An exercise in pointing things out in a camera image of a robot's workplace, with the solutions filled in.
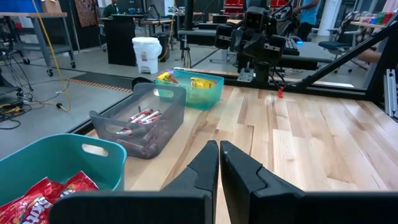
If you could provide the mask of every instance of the gray floor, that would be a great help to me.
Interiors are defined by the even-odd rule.
[[[230,64],[210,63],[210,58],[221,58],[221,51],[214,47],[203,47],[191,45],[192,65],[200,62],[195,68],[203,68],[208,70],[220,70],[227,72],[235,72],[236,68]],[[178,44],[175,50],[171,51],[170,58],[165,63],[159,63],[159,71],[173,68],[182,67],[180,60],[180,53]],[[29,77],[30,82],[35,90],[34,94],[38,100],[46,100],[55,96],[56,91],[62,90],[59,77],[54,70],[54,76],[48,77],[46,73],[47,67],[41,55],[37,52],[26,54],[30,59],[31,65],[21,65]],[[20,56],[15,55],[18,62],[22,59]],[[85,72],[105,73],[109,75],[120,75],[125,77],[151,77],[154,75],[139,74],[136,67],[128,67],[122,65],[108,64],[108,54],[103,52],[100,48],[89,49],[76,53],[76,69],[70,66],[70,59],[67,55],[58,55],[57,60],[62,69],[65,78],[71,78],[81,75]],[[352,68],[353,72],[348,74],[347,69]],[[2,67],[4,77],[12,83],[11,73],[6,67]],[[303,78],[307,75],[313,74],[314,71],[302,71],[289,77]],[[337,74],[329,74],[322,80],[337,83],[350,83],[355,87],[362,87],[364,76],[366,72],[352,63],[347,63],[343,66]],[[21,126],[11,131],[0,130],[0,158],[32,143],[42,137],[64,133],[76,125],[79,125],[84,120],[88,119],[88,112],[90,110],[101,111],[113,103],[127,96],[127,93],[118,92],[114,90],[107,90],[103,88],[70,83],[70,94],[72,99],[72,110],[66,113],[62,110],[56,109],[52,105],[47,105],[44,108],[33,110],[23,116],[17,118],[21,122]],[[51,102],[61,102],[65,106],[67,101],[65,93]],[[0,123],[0,128],[12,126],[10,122]]]

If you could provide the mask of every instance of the red candy bag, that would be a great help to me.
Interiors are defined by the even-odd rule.
[[[0,207],[0,223],[47,224],[52,204],[45,198],[45,194],[51,194],[53,187],[53,183],[46,177],[21,198]]]
[[[78,172],[66,184],[46,177],[21,198],[0,207],[0,224],[47,224],[50,209],[59,198],[85,190],[98,190],[98,187],[83,171]]]

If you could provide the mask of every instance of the gray plastic bin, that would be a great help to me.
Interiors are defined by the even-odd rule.
[[[169,92],[169,97],[159,96],[159,91]],[[186,90],[182,87],[139,83],[133,94],[114,109],[105,114],[90,111],[90,118],[99,138],[120,143],[129,156],[152,159],[162,152],[183,123],[185,96]],[[162,115],[150,124],[128,122],[139,113],[139,107],[159,110]],[[122,128],[129,128],[132,134],[118,134]]]

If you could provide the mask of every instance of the teal plastic basket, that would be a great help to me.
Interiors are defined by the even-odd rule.
[[[83,150],[102,147],[107,156]],[[24,195],[49,177],[65,183],[83,171],[101,190],[124,189],[126,150],[119,144],[77,134],[58,134],[38,140],[0,160],[0,206]]]
[[[158,85],[175,85],[184,87],[187,90],[187,97],[185,98],[185,106],[208,110],[214,106],[220,99],[224,87],[224,78],[213,75],[205,75],[196,72],[186,72],[183,70],[174,70],[174,77],[178,84],[156,80]],[[210,89],[196,88],[191,86],[191,78],[204,78],[213,80],[217,84]],[[167,97],[166,91],[159,90],[159,96]]]

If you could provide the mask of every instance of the floor mat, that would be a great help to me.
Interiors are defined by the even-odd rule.
[[[72,83],[130,93],[132,78],[88,72],[70,79]]]

